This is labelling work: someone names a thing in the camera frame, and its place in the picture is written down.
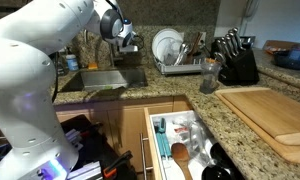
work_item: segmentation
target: knife block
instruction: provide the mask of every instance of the knife block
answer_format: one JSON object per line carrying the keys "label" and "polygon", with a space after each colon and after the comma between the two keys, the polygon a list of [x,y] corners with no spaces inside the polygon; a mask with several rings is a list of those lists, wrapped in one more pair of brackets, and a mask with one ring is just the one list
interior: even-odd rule
{"label": "knife block", "polygon": [[[213,52],[219,51],[216,45],[212,45]],[[218,80],[226,86],[249,86],[258,83],[259,75],[253,51],[247,49],[241,51],[237,57],[227,58],[227,66],[222,66]]]}

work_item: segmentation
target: granite countertop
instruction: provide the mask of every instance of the granite countertop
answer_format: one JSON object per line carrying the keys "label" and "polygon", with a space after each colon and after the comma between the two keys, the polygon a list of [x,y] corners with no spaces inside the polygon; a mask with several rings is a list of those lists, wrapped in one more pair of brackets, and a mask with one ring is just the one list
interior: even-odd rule
{"label": "granite countertop", "polygon": [[[253,86],[270,87],[300,102],[300,73],[274,67],[270,63],[271,56],[260,50],[254,52],[260,81]],[[59,105],[185,95],[246,179],[300,179],[300,165],[282,159],[214,94],[206,95],[199,91],[201,75],[165,77],[153,64],[142,65],[140,68],[145,71],[147,87],[58,93],[54,103]],[[59,90],[75,74],[71,72],[60,77]],[[219,89],[233,87],[220,84]]]}

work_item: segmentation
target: dish drying rack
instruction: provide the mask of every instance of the dish drying rack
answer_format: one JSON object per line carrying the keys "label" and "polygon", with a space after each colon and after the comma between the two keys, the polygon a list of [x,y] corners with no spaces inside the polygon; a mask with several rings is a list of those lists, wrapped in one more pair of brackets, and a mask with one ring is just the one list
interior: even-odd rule
{"label": "dish drying rack", "polygon": [[201,62],[196,64],[186,64],[186,65],[177,65],[177,66],[167,66],[159,61],[156,57],[153,57],[154,64],[160,71],[162,75],[171,75],[171,74],[191,74],[201,72]]}

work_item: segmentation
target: backsplash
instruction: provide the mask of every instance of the backsplash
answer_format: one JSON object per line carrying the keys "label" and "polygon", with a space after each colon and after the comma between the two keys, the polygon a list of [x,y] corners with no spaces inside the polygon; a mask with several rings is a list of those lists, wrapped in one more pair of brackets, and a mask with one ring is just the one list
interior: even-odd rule
{"label": "backsplash", "polygon": [[[152,39],[164,28],[184,32],[184,39],[188,42],[192,41],[196,32],[206,32],[206,44],[209,47],[213,41],[220,1],[117,0],[124,18],[132,21],[134,31],[144,39],[144,47],[139,52],[123,55],[124,60],[118,63],[135,65],[152,63]],[[97,62],[99,67],[108,67],[109,44],[92,33],[88,33],[87,43],[83,37],[81,32],[69,43],[79,63]]]}

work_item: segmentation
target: stainless steel sink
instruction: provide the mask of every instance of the stainless steel sink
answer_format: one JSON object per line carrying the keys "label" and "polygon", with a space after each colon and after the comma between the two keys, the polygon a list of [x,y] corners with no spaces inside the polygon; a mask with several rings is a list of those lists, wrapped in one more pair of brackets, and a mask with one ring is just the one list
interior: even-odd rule
{"label": "stainless steel sink", "polygon": [[143,69],[83,71],[73,77],[61,92],[138,88],[147,86]]}

